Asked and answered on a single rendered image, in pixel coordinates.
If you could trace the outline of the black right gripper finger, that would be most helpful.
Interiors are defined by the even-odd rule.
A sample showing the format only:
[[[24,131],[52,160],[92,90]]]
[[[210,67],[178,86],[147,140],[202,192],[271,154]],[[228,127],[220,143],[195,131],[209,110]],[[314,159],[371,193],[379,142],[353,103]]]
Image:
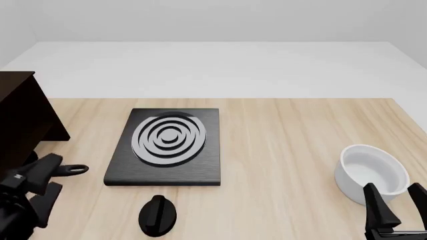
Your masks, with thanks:
[[[363,192],[366,206],[365,228],[393,228],[401,224],[373,183],[365,185]]]
[[[408,192],[414,202],[421,218],[427,218],[427,189],[419,183],[413,183],[408,187]]]

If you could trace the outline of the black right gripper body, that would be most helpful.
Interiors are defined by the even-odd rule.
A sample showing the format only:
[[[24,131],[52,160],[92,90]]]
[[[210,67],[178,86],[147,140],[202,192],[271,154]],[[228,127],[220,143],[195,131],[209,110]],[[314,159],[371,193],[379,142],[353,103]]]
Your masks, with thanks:
[[[366,240],[427,240],[427,231],[395,231],[393,225],[367,225]]]

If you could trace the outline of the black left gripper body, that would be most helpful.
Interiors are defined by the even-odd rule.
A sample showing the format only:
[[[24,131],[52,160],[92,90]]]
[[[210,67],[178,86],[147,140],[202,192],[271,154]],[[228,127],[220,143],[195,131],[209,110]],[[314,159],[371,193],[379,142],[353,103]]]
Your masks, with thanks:
[[[0,207],[31,207],[25,193],[20,189],[14,189],[0,185]]]

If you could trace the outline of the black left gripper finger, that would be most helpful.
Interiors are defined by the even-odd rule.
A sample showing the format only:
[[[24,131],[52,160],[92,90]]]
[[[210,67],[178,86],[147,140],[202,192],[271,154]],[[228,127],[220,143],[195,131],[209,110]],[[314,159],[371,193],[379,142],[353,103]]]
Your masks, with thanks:
[[[44,195],[51,177],[62,161],[62,156],[49,153],[37,161],[24,166],[22,173],[26,177],[25,187],[27,191],[37,195]]]
[[[36,213],[36,227],[46,228],[53,206],[62,190],[62,185],[51,182],[44,195],[34,195],[29,202]]]

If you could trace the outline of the dark wooden cabinet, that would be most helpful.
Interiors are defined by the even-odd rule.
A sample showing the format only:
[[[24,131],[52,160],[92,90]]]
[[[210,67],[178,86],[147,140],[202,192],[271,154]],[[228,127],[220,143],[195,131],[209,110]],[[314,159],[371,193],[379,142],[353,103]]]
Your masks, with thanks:
[[[0,71],[0,175],[20,167],[41,141],[70,135],[33,71]]]

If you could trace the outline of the white round bowl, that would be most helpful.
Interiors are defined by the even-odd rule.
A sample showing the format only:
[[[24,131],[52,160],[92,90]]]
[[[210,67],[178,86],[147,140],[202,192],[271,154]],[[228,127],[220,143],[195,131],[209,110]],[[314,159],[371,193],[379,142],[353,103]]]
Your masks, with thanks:
[[[352,201],[365,205],[363,187],[373,183],[386,203],[407,191],[410,177],[393,155],[371,145],[349,145],[334,171],[336,185]]]

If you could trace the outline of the flat black stove plate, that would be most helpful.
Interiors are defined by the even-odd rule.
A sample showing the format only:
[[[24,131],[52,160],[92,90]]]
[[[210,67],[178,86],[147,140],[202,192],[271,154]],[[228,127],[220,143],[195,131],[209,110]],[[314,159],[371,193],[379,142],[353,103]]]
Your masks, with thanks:
[[[217,108],[134,108],[103,179],[108,186],[219,186]]]

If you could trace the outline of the round black stove knob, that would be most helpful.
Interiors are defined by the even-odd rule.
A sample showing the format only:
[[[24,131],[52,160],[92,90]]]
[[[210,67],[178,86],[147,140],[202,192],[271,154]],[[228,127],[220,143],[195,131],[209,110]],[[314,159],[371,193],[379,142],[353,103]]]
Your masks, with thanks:
[[[163,195],[154,195],[139,212],[139,227],[149,237],[169,233],[177,220],[175,205]]]

